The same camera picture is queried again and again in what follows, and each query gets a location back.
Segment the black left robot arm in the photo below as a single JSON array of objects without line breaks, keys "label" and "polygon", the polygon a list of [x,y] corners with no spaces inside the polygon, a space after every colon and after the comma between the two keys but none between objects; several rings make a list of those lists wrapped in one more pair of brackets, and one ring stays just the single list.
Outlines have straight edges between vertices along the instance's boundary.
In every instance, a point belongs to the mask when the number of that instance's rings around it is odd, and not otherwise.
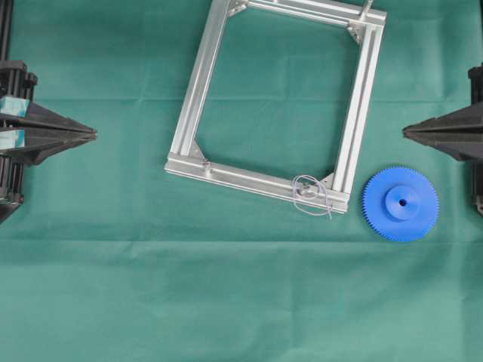
[{"label": "black left robot arm", "polygon": [[26,167],[97,138],[97,131],[33,101],[37,76],[9,60],[14,3],[1,2],[1,221],[24,202]]}]

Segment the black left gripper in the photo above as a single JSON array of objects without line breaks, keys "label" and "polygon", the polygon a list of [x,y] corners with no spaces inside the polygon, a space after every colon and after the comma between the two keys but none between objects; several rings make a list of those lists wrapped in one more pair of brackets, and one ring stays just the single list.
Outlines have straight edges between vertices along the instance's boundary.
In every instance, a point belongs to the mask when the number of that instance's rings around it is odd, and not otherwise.
[{"label": "black left gripper", "polygon": [[[24,164],[40,165],[52,155],[97,139],[95,129],[52,112],[37,103],[31,103],[37,83],[36,75],[27,71],[24,62],[1,61],[2,222],[23,204]],[[43,133],[26,138],[24,131],[6,119],[8,115],[25,116],[25,121],[31,125],[75,132]],[[18,150],[24,146],[26,146],[22,151],[24,164],[6,154],[9,149]]]}]

